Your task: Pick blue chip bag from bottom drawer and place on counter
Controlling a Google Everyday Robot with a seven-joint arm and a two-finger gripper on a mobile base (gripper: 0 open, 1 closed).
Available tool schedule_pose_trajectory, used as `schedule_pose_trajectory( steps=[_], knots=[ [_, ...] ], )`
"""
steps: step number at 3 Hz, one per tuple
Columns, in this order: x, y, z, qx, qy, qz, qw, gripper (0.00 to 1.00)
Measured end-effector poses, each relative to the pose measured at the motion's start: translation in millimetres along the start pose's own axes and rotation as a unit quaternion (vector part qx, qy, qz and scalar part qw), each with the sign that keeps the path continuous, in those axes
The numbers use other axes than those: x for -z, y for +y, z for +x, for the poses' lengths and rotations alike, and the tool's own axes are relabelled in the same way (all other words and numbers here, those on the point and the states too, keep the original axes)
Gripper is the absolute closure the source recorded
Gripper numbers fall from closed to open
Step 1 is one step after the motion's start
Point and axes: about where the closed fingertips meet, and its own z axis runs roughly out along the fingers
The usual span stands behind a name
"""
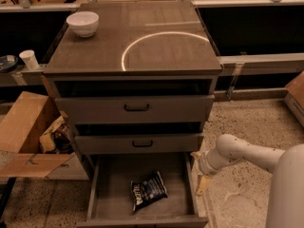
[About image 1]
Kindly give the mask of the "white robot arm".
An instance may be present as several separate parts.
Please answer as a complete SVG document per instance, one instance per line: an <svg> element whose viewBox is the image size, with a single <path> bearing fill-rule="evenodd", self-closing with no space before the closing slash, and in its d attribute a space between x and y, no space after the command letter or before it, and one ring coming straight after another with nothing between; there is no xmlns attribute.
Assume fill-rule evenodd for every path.
<svg viewBox="0 0 304 228"><path fill-rule="evenodd" d="M272 182L265 228L304 226L304 144L281 150L254 145L231 134L222 134L206 152L192 152L201 178L198 194L221 169L243 161L271 173Z"/></svg>

